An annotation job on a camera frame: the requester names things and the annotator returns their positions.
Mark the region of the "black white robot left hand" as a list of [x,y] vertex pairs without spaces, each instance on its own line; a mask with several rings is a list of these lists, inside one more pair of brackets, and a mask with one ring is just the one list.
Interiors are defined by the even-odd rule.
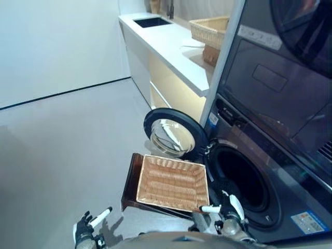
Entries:
[[113,208],[109,206],[96,217],[91,215],[90,211],[86,211],[81,219],[73,225],[74,243],[77,245],[78,242],[86,238],[94,240],[93,233],[95,227],[99,225],[112,212],[112,210]]

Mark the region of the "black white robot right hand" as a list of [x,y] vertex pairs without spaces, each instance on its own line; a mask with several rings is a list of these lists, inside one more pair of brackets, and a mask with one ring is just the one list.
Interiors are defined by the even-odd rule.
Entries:
[[230,195],[228,192],[222,190],[223,201],[220,205],[203,205],[199,207],[199,210],[203,213],[215,213],[228,217],[233,215],[239,221],[245,220],[244,209],[235,195]]

